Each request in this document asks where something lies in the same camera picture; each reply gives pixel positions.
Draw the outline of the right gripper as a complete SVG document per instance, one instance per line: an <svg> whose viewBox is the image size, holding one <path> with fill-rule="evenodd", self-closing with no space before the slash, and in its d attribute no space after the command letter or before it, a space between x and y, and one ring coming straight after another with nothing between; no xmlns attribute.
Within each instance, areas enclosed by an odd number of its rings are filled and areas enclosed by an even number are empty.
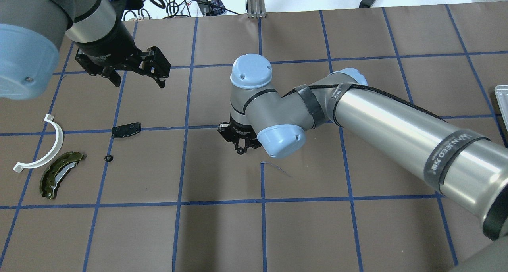
<svg viewBox="0 0 508 272"><path fill-rule="evenodd" d="M217 131L224 140L235 145L236 152L239 155L245 154L248 148L257 149L262 146L251 125L222 122Z"/></svg>

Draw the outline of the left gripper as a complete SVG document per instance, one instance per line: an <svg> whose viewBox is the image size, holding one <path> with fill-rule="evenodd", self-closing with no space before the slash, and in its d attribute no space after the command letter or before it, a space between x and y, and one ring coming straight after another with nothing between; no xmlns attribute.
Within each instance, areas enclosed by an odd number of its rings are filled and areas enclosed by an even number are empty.
<svg viewBox="0 0 508 272"><path fill-rule="evenodd" d="M81 54L76 54L78 64L89 75L100 75L115 87L121 86L122 78L115 66L154 79L160 89L165 88L171 64L157 46L139 50L125 26L113 26L104 37L94 42L75 42Z"/></svg>

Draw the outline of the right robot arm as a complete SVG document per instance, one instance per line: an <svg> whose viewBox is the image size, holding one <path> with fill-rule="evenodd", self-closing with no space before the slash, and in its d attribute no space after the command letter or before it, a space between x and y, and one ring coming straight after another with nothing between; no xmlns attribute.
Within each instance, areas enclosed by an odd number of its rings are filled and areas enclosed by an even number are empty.
<svg viewBox="0 0 508 272"><path fill-rule="evenodd" d="M230 120L217 130L238 154L264 147L272 158L285 158L303 147L306 131L332 121L479 219L492 243L456 272L506 272L506 147L369 86L354 68L283 96L271 81L272 65L259 54L241 55L232 65Z"/></svg>

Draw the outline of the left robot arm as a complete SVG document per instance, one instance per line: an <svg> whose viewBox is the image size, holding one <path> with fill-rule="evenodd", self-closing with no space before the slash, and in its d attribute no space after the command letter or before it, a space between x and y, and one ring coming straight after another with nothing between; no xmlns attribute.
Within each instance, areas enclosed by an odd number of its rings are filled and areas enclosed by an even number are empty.
<svg viewBox="0 0 508 272"><path fill-rule="evenodd" d="M89 75L120 86L118 70L153 78L160 88L171 64L156 46L140 50L122 22L142 0L0 0L2 98L29 100L47 88L60 60L64 37Z"/></svg>

